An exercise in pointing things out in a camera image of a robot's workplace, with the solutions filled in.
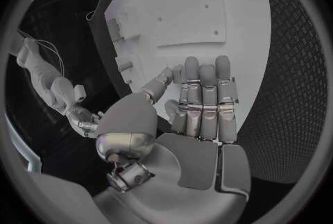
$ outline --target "mesh surface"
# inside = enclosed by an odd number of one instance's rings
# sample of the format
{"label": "mesh surface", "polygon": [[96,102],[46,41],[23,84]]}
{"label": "mesh surface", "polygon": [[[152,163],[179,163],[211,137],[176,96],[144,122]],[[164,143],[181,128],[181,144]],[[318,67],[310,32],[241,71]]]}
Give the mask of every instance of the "mesh surface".
{"label": "mesh surface", "polygon": [[319,141],[326,68],[315,27],[299,0],[269,0],[271,44],[264,79],[239,131],[251,174],[296,182]]}

